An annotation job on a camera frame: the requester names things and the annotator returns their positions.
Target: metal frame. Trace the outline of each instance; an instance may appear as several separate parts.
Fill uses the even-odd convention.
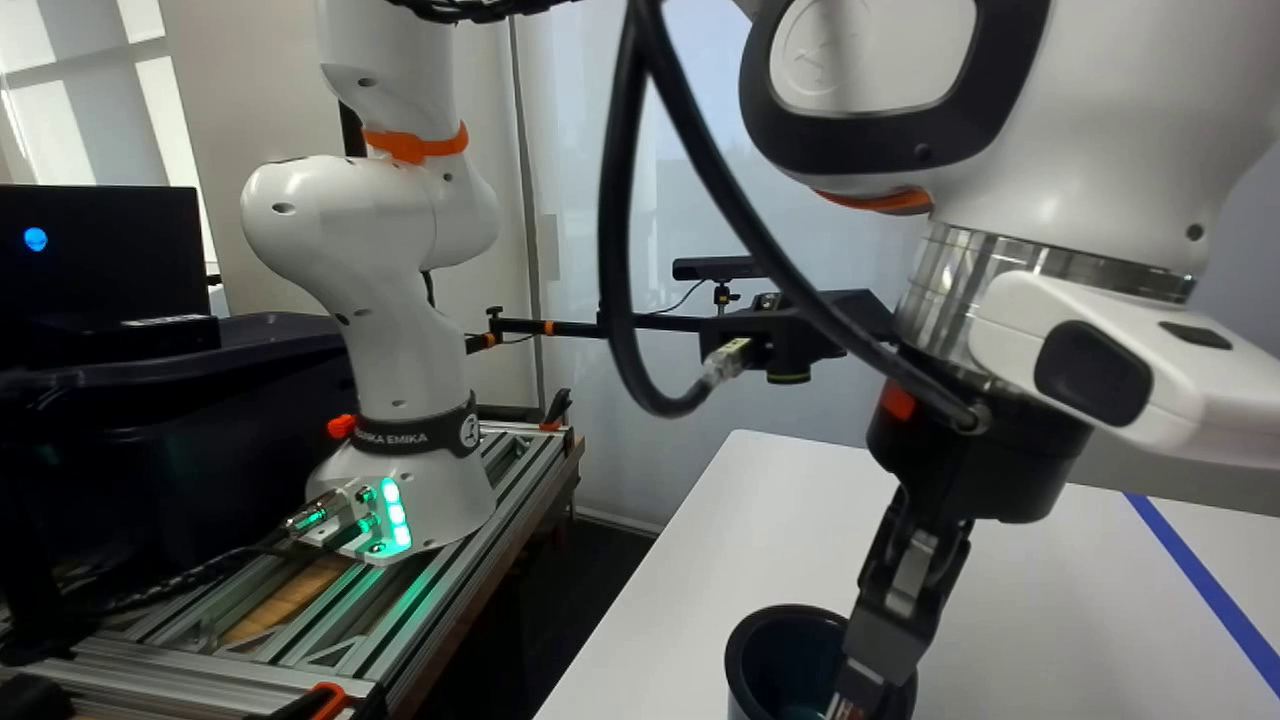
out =
[[[76,659],[40,659],[25,670],[66,684],[81,709],[103,716],[270,716],[322,679],[413,716],[456,652],[461,627],[479,614],[553,504],[576,489],[576,433],[497,427],[479,454],[501,504],[472,540],[399,569],[354,562],[262,645],[216,646],[216,627],[231,627],[312,556],[257,556],[216,586],[89,636]]]
[[[968,326],[985,289],[1006,273],[1038,273],[1166,305],[1184,305],[1196,292],[1196,275],[1177,275],[1167,269],[942,224],[929,236],[902,305],[903,345],[947,361],[959,372],[990,374],[968,356]]]

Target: computer monitor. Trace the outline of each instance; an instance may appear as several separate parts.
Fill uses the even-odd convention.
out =
[[[195,187],[0,182],[0,345],[190,312],[210,312]]]

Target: window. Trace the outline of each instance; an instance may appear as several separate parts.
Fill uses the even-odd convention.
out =
[[[200,187],[160,0],[0,0],[0,99],[21,181]]]

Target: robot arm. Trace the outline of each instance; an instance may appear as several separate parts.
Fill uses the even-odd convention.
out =
[[[492,512],[463,339],[419,275],[497,238],[454,104],[454,38],[386,0],[322,0],[322,69],[373,161],[270,163],[240,200],[262,259],[341,321],[361,397],[355,434],[312,474],[318,504],[292,526],[367,562],[461,540]]]
[[[903,345],[1161,454],[1280,467],[1280,365],[1184,301],[1280,131],[1280,5],[774,0],[758,147],[932,211]]]

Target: blue tape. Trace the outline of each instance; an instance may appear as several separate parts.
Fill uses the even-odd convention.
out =
[[[1280,694],[1280,656],[1269,645],[1269,636],[1244,614],[1244,609],[1232,600],[1232,591],[1202,562],[1202,556],[1190,547],[1190,540],[1167,523],[1167,517],[1148,497],[1129,497],[1129,504],[1153,526],[1153,537],[1166,543],[1166,552],[1177,559],[1177,569],[1194,578],[1194,586],[1212,609],[1212,614],[1227,627],[1227,636],[1241,645],[1250,662]]]

